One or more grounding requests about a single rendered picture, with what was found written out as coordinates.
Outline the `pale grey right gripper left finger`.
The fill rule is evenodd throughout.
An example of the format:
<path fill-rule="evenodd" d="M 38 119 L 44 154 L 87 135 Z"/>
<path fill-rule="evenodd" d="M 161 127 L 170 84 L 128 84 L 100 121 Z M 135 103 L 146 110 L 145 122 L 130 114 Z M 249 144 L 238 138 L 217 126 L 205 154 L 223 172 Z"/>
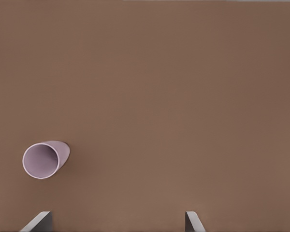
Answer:
<path fill-rule="evenodd" d="M 52 212 L 40 212 L 20 232 L 52 232 Z"/>

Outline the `purple cup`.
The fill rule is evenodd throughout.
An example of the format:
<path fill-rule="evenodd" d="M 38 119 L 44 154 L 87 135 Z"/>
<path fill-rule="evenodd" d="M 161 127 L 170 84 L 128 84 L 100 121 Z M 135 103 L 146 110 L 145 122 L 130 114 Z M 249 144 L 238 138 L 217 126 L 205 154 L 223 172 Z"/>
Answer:
<path fill-rule="evenodd" d="M 66 163 L 70 151 L 68 144 L 62 141 L 35 143 L 26 149 L 22 165 L 29 176 L 47 179 Z"/>

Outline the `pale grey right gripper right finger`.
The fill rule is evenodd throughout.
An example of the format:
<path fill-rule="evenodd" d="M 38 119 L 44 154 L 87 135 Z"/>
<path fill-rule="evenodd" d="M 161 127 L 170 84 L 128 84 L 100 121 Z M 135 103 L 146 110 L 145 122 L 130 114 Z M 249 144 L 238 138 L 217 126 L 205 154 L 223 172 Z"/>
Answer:
<path fill-rule="evenodd" d="M 205 228 L 194 211 L 185 212 L 185 232 L 205 232 Z"/>

